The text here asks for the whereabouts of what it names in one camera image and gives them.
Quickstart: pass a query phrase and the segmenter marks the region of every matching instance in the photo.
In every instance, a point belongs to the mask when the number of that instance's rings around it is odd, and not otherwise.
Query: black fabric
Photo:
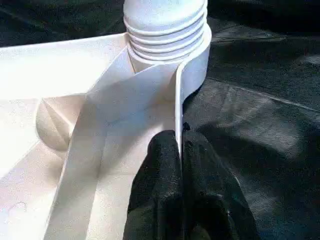
[[[183,120],[239,180],[261,239],[318,239],[320,41],[210,21],[207,78]]]
[[[164,131],[151,140],[132,183],[123,239],[260,238],[236,178],[206,138],[183,133],[181,166],[175,134]]]
[[[0,47],[126,31],[124,0],[2,0]]]

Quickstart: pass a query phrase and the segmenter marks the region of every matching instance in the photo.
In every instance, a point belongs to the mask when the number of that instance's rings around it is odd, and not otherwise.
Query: white plastic part
[[[202,28],[193,52],[163,61],[135,54],[128,33],[0,48],[1,240],[122,239],[149,141],[175,130],[181,150],[182,103],[207,71]]]
[[[145,60],[173,61],[204,40],[207,0],[127,0],[124,24],[132,51]]]

